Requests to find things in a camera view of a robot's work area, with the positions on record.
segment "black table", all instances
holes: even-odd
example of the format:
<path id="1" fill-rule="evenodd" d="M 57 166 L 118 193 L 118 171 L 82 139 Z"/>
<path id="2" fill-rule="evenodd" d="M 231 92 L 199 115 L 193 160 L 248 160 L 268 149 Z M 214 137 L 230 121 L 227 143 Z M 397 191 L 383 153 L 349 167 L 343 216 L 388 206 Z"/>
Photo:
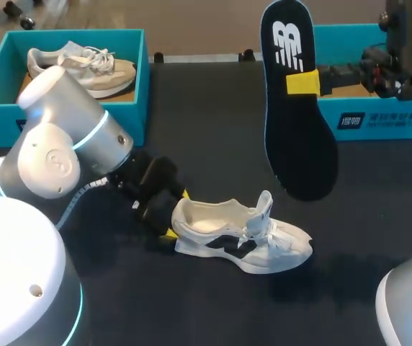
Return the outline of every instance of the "black table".
<path id="1" fill-rule="evenodd" d="M 289 272 L 253 276 L 220 259 L 147 252 L 130 202 L 91 191 L 62 233 L 89 299 L 93 345 L 385 344 L 375 291 L 412 257 L 412 141 L 341 143 L 332 194 L 292 200 L 264 153 L 262 70 L 153 66 L 147 144 L 179 165 L 194 199 L 252 206 L 269 190 L 272 217 L 306 230 L 315 256 Z"/>

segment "white sneaker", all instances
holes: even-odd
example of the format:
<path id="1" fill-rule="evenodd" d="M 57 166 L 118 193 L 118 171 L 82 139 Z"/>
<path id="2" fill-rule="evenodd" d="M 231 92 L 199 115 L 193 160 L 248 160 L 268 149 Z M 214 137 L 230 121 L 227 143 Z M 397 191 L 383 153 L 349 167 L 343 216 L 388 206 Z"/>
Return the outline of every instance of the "white sneaker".
<path id="1" fill-rule="evenodd" d="M 27 68 L 32 78 L 47 67 L 64 67 L 96 99 L 108 97 L 126 89 L 134 80 L 136 65 L 113 58 L 106 49 L 81 47 L 68 41 L 60 50 L 42 52 L 32 48 L 27 54 Z"/>
<path id="2" fill-rule="evenodd" d="M 263 191 L 257 206 L 237 200 L 209 204 L 182 198 L 172 214 L 179 239 L 176 251 L 198 257 L 223 257 L 251 274 L 282 272 L 312 254 L 302 229 L 270 218 L 272 195 Z"/>

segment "white shoelace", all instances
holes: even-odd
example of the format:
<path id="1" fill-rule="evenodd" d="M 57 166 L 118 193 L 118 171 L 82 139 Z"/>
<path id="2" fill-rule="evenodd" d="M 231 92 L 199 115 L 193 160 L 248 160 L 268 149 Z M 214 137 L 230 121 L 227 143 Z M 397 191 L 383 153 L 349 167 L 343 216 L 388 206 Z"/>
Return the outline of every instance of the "white shoelace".
<path id="1" fill-rule="evenodd" d="M 91 59 L 88 63 L 81 64 L 81 67 L 92 67 L 100 72 L 113 71 L 115 52 L 109 53 L 107 49 L 98 49 L 91 46 L 84 47 L 84 56 Z"/>
<path id="2" fill-rule="evenodd" d="M 288 239 L 282 239 L 277 235 L 277 223 L 273 220 L 269 221 L 266 231 L 258 236 L 244 235 L 245 239 L 264 240 L 269 245 L 271 256 L 281 254 L 282 252 L 289 252 L 291 250 L 292 242 Z"/>

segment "teal box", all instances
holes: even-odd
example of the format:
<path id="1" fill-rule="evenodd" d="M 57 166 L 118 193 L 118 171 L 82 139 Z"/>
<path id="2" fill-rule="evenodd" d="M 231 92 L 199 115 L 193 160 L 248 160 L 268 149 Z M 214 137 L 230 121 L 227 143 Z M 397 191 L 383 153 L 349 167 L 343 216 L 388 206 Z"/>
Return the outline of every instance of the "teal box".
<path id="1" fill-rule="evenodd" d="M 318 25 L 314 30 L 318 65 L 356 63 L 366 47 L 386 41 L 376 24 Z M 318 106 L 338 141 L 412 138 L 412 101 L 332 98 L 319 99 Z"/>
<path id="2" fill-rule="evenodd" d="M 20 134 L 25 119 L 15 104 L 27 73 L 30 48 L 54 51 L 69 40 L 82 46 L 106 48 L 114 57 L 132 61 L 138 66 L 133 102 L 101 102 L 115 120 L 142 146 L 147 118 L 150 65 L 143 30 L 32 30 L 11 31 L 0 44 L 0 148 L 11 147 Z"/>

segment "sneaker sole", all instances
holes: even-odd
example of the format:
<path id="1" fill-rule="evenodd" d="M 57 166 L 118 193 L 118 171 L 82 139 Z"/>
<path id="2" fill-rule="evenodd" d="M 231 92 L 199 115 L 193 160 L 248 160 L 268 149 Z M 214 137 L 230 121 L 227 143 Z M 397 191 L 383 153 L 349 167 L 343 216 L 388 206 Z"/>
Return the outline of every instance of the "sneaker sole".
<path id="1" fill-rule="evenodd" d="M 247 272 L 248 274 L 255 274 L 255 275 L 273 274 L 276 272 L 284 272 L 286 270 L 291 270 L 291 269 L 294 269 L 300 266 L 308 258 L 310 258 L 310 257 L 307 257 L 306 259 L 298 263 L 295 263 L 295 261 L 288 260 L 287 262 L 282 262 L 281 265 L 274 266 L 274 267 L 258 267 L 256 265 L 250 265 L 249 263 L 246 263 L 242 261 L 241 259 L 224 252 L 223 250 L 211 249 L 209 247 L 204 247 L 192 241 L 188 241 L 188 240 L 180 239 L 180 238 L 176 242 L 175 250 L 176 252 L 180 254 L 188 254 L 189 256 L 196 256 L 196 257 L 203 257 L 203 258 L 209 258 L 209 257 L 226 258 L 227 260 L 230 260 L 231 262 L 238 265 L 240 269 L 243 270 L 244 272 Z"/>
<path id="2" fill-rule="evenodd" d="M 134 81 L 134 79 L 132 81 L 129 81 L 128 83 L 121 84 L 121 85 L 116 86 L 115 88 L 112 88 L 112 89 L 88 90 L 87 92 L 95 99 L 103 99 L 105 97 L 112 96 L 113 94 L 121 92 L 122 90 L 129 87 L 133 81 Z"/>

